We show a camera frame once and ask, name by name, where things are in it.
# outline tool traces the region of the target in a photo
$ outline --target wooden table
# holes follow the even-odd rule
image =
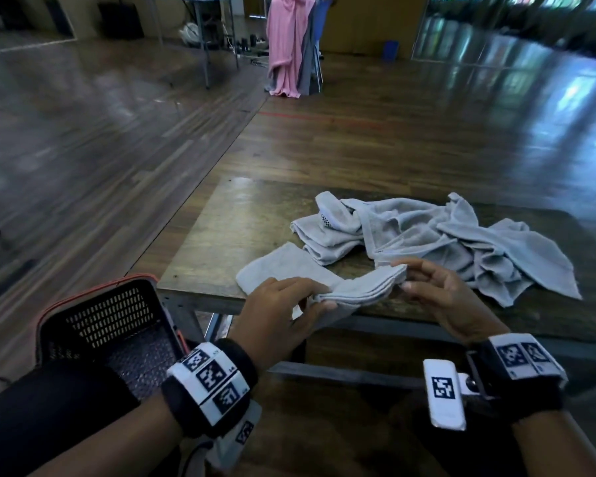
[[[238,314],[245,294],[235,281],[247,263],[287,241],[301,246],[289,229],[296,218],[315,214],[314,197],[330,188],[304,184],[223,179],[159,282],[159,293],[184,331],[191,328],[194,310]],[[338,198],[381,200],[393,194],[331,189]],[[516,332],[540,337],[550,352],[596,359],[596,241],[569,214],[556,210],[517,208],[473,203],[480,224],[488,226],[504,217],[525,221],[531,229],[555,240],[574,263],[583,301],[532,287],[516,304],[502,310],[490,305]],[[373,269],[363,247],[328,269],[344,278]],[[361,309],[335,324],[389,335],[453,341],[418,306],[389,299]]]

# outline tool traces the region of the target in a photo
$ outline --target plastic basket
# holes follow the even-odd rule
[[[135,275],[60,301],[40,316],[35,364],[81,359],[113,369],[139,400],[187,353],[185,341],[159,303],[157,280]]]

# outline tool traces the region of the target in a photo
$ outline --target wrist-mounted device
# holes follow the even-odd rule
[[[216,438],[241,421],[257,382],[258,373],[247,353],[223,338],[199,344],[170,367],[161,393],[187,436]]]
[[[466,353],[470,375],[448,360],[424,360],[431,422],[465,430],[462,395],[478,396],[509,424],[533,413],[563,408],[563,367],[527,333],[490,337]]]

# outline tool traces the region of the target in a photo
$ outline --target pink cloth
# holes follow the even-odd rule
[[[302,39],[316,0],[271,0],[267,15],[270,42],[270,74],[278,67],[276,89],[271,95],[300,97],[298,73],[302,63]]]

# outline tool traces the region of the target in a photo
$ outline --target metal table frame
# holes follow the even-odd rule
[[[214,1],[222,1],[222,0],[181,0],[184,4],[188,2],[193,2],[194,5],[194,14],[196,16],[196,24],[199,27],[199,37],[201,38],[201,49],[205,52],[205,57],[203,59],[203,75],[205,76],[205,87],[207,89],[210,88],[210,77],[208,75],[208,67],[210,65],[210,51],[208,50],[207,44],[205,43],[205,37],[203,36],[203,17],[201,15],[201,3],[207,2],[214,2]],[[229,2],[229,16],[230,22],[232,23],[232,46],[236,47],[236,25],[234,25],[234,9],[232,8],[232,0],[227,0]],[[157,5],[154,0],[148,0],[148,5],[150,7],[150,14],[152,16],[152,21],[154,22],[155,26],[157,27],[157,36],[159,37],[159,44],[161,45],[161,49],[163,47],[180,49],[180,50],[196,50],[195,48],[181,46],[181,45],[169,45],[163,42],[163,30],[161,29],[161,22],[159,20],[159,13],[157,12]],[[234,59],[236,60],[236,70],[239,70],[240,67],[238,66],[238,54],[236,53],[236,48],[234,48]]]
[[[188,292],[160,289],[159,299],[172,316],[183,335],[194,341],[214,341],[225,337],[232,322],[231,315],[238,315],[244,300],[224,299],[212,296],[195,296]],[[196,311],[213,313],[206,331],[203,331]],[[441,342],[458,343],[437,324],[422,323],[393,318],[352,315],[336,322],[332,328],[350,329],[378,335],[421,338]],[[596,344],[574,342],[559,338],[539,337],[541,344],[553,355],[596,361]],[[369,371],[331,368],[300,362],[283,361],[272,367],[271,373],[294,377],[321,378],[349,385],[381,385],[399,389],[421,389],[425,387],[422,378],[383,375]],[[596,389],[588,389],[575,399],[585,401],[596,398]]]

